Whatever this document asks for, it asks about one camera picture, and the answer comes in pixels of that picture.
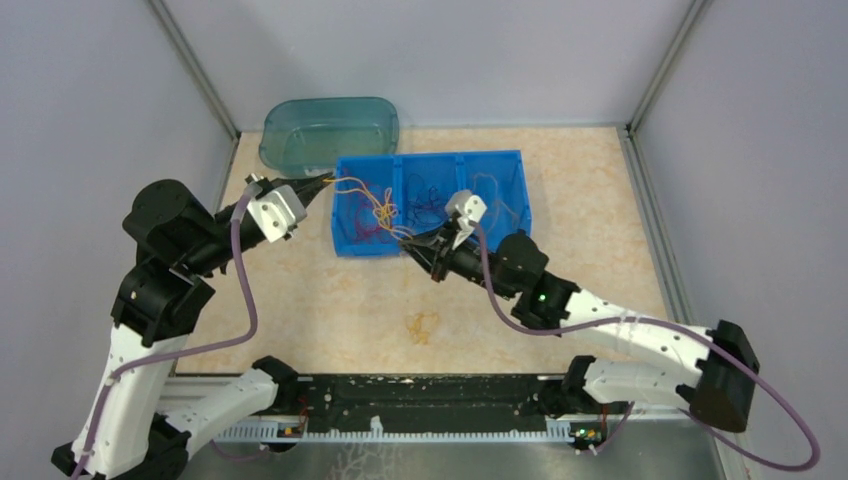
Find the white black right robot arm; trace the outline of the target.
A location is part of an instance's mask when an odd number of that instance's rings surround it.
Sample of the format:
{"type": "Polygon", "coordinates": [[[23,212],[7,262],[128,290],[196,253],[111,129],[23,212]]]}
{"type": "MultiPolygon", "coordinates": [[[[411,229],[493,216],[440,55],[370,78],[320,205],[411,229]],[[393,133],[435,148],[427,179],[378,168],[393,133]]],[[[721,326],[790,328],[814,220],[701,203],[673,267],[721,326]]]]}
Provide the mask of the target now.
{"type": "Polygon", "coordinates": [[[515,303],[507,324],[535,336],[569,335],[629,361],[575,357],[560,383],[540,400],[548,414],[598,413],[635,402],[684,409],[719,430],[748,426],[759,361],[744,330],[722,320],[714,328],[669,323],[606,301],[547,271],[549,258],[522,230],[495,250],[473,234],[455,245],[449,224],[400,243],[435,282],[456,274],[515,303]]]}

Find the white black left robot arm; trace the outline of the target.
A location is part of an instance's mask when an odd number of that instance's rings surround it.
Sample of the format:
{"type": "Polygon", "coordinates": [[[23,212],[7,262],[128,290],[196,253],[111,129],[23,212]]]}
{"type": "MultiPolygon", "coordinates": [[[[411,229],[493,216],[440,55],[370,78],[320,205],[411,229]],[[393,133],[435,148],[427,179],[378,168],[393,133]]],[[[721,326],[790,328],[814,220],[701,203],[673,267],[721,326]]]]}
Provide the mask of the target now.
{"type": "Polygon", "coordinates": [[[78,435],[51,461],[77,479],[175,479],[220,433],[256,413],[304,416],[297,372],[266,356],[196,403],[163,413],[158,405],[173,364],[194,354],[187,344],[214,295],[209,279],[233,266],[258,330],[244,253],[287,239],[329,174],[303,179],[251,175],[240,198],[208,211],[180,181],[163,179],[135,197],[123,229],[136,242],[134,267],[111,310],[110,350],[98,393],[78,435]]]}

